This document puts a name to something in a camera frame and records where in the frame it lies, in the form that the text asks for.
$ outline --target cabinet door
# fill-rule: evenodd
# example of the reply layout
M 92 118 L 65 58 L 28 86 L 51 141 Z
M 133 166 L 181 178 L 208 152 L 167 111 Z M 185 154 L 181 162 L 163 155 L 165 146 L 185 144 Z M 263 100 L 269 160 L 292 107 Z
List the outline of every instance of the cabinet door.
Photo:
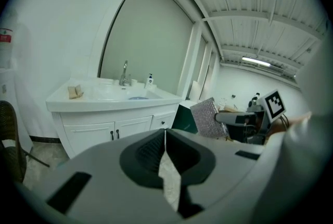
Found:
M 109 142 L 114 139 L 114 122 L 90 125 L 64 125 L 63 127 L 76 155 L 96 144 Z
M 171 128 L 172 120 L 175 117 L 175 114 L 176 111 L 171 111 L 168 113 L 153 115 L 150 130 Z
M 116 137 L 121 139 L 140 132 L 148 131 L 152 116 L 116 122 Z

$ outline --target floor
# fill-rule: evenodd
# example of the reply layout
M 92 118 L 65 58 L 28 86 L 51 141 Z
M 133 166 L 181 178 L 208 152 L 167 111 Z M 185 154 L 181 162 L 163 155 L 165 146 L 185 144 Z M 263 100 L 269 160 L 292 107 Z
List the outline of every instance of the floor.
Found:
M 30 190 L 48 173 L 69 160 L 69 157 L 61 144 L 34 142 L 31 154 L 49 164 L 50 168 L 28 158 L 27 171 L 25 173 L 23 184 Z M 181 188 L 181 176 L 166 152 L 161 159 L 159 176 L 164 179 L 165 199 L 169 202 L 171 207 L 177 211 Z

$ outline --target chair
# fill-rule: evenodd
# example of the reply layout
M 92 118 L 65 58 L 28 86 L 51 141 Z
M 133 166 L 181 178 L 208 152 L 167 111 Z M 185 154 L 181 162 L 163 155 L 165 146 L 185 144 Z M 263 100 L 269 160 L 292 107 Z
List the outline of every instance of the chair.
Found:
M 2 143 L 3 140 L 14 140 L 15 146 L 4 147 Z M 25 171 L 27 170 L 27 160 L 25 155 L 28 155 L 42 165 L 49 167 L 48 164 L 40 161 L 22 149 L 19 140 L 15 110 L 9 102 L 0 101 L 0 157 L 6 164 L 12 178 L 19 182 L 24 180 Z

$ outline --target light fixture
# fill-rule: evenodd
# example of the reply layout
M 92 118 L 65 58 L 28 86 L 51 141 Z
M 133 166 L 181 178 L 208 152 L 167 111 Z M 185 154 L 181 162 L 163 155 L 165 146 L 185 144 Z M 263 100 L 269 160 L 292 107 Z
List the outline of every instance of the light fixture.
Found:
M 249 57 L 243 57 L 242 60 L 247 61 L 247 62 L 257 63 L 257 64 L 260 64 L 260 65 L 263 65 L 263 66 L 267 66 L 267 67 L 271 66 L 270 63 L 267 63 L 267 62 L 264 62 L 264 61 L 260 61 L 260 60 L 257 60 L 257 59 L 253 59 L 253 58 L 249 58 Z

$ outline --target chair backrest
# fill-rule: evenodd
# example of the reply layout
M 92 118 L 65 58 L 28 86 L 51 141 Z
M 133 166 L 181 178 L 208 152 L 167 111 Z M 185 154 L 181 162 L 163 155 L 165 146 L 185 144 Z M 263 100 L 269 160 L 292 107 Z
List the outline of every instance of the chair backrest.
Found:
M 15 110 L 7 101 L 0 101 L 0 141 L 3 140 L 19 142 Z

